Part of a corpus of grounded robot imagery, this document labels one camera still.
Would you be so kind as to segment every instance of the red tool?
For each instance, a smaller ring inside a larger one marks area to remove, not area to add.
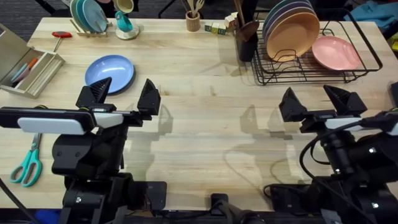
[[[58,45],[60,45],[61,39],[62,38],[68,38],[68,37],[72,37],[72,35],[69,32],[65,32],[65,31],[56,31],[56,32],[52,32],[51,33],[54,37],[59,37],[58,38],[58,42],[54,47],[54,52],[57,50]]]

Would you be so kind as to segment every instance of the teal cup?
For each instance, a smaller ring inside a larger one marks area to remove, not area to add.
[[[122,11],[118,11],[115,14],[116,21],[118,23],[118,28],[123,32],[132,31],[132,24],[127,18],[127,16],[123,15]]]

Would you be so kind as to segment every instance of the black wire dish rack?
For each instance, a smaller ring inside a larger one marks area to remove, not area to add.
[[[255,11],[255,20],[258,21],[260,13],[269,11]],[[312,49],[299,57],[296,56],[295,50],[285,49],[283,51],[286,53],[283,53],[283,55],[294,56],[294,60],[288,62],[272,60],[267,54],[266,43],[264,43],[264,39],[262,38],[262,23],[260,23],[259,30],[257,31],[259,42],[251,61],[253,72],[259,84],[303,82],[349,83],[367,75],[369,72],[376,72],[382,68],[380,58],[349,11],[346,9],[319,9],[315,12],[321,20],[319,36],[333,35],[350,42],[359,55],[360,66],[354,70],[329,70],[315,60]],[[348,15],[353,22],[341,22],[345,15]]]

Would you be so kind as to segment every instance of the red handle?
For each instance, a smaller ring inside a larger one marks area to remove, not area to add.
[[[72,35],[69,32],[64,32],[64,31],[52,32],[52,35],[54,37],[61,37],[61,38],[72,37]]]

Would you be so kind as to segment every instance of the scissors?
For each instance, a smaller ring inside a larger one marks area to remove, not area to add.
[[[42,163],[39,161],[39,144],[40,138],[42,137],[41,133],[36,133],[33,138],[33,143],[31,149],[27,152],[25,159],[22,163],[17,166],[10,175],[11,183],[21,183],[23,187],[32,186],[40,176],[42,171]],[[32,177],[32,173],[34,168],[36,167],[36,171]]]

